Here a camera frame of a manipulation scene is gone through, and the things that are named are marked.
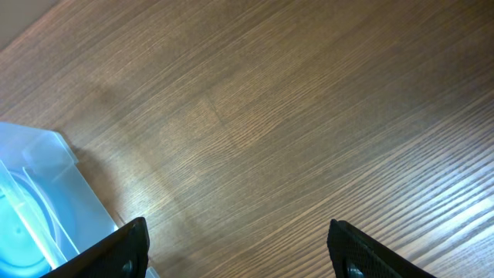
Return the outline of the dark blue bowl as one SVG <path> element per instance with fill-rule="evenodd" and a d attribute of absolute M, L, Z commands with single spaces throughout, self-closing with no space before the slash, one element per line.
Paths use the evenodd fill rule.
<path fill-rule="evenodd" d="M 45 200 L 46 194 L 38 181 L 28 178 L 21 170 L 12 170 L 10 174 L 28 203 L 34 206 L 35 213 L 42 217 L 44 227 L 53 234 L 55 227 L 49 214 L 52 204 Z M 1 194 L 1 277 L 41 277 L 51 269 L 7 197 Z"/>

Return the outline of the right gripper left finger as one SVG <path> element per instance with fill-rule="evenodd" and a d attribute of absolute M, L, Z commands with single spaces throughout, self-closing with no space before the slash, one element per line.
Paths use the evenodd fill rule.
<path fill-rule="evenodd" d="M 144 278 L 150 238 L 137 217 L 43 278 Z"/>

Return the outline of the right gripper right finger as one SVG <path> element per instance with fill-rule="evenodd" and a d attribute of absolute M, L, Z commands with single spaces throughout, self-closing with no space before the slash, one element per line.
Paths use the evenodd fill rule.
<path fill-rule="evenodd" d="M 337 278 L 434 278 L 346 221 L 330 221 L 327 247 Z"/>

